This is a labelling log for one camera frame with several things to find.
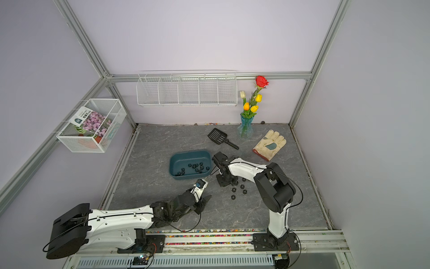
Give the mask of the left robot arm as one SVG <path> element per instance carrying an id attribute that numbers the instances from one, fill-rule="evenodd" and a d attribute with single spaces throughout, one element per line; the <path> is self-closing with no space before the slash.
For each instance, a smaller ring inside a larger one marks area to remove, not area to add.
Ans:
<path id="1" fill-rule="evenodd" d="M 203 196 L 205 186 L 196 183 L 172 200 L 125 210 L 96 210 L 79 204 L 54 220 L 50 241 L 43 247 L 47 259 L 71 256 L 84 249 L 111 249 L 129 253 L 140 248 L 144 231 L 173 227 L 185 215 L 200 215 L 211 196 Z"/>

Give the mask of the teal plastic storage box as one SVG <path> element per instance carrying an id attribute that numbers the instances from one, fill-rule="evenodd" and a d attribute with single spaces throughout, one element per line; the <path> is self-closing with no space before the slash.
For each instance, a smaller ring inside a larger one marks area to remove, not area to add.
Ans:
<path id="1" fill-rule="evenodd" d="M 207 150 L 179 152 L 170 158 L 169 174 L 176 180 L 205 178 L 212 169 L 212 156 Z"/>

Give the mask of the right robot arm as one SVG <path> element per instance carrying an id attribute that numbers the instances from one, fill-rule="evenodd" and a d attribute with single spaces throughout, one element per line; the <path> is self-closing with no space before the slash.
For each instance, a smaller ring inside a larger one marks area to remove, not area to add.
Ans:
<path id="1" fill-rule="evenodd" d="M 212 158 L 219 170 L 218 184 L 226 187 L 239 177 L 255 183 L 260 197 L 269 209 L 269 225 L 266 233 L 253 234 L 252 245 L 256 252 L 298 251 L 298 236 L 288 227 L 288 213 L 294 205 L 296 194 L 293 180 L 287 177 L 276 163 L 257 165 L 242 158 L 227 157 L 218 152 Z"/>

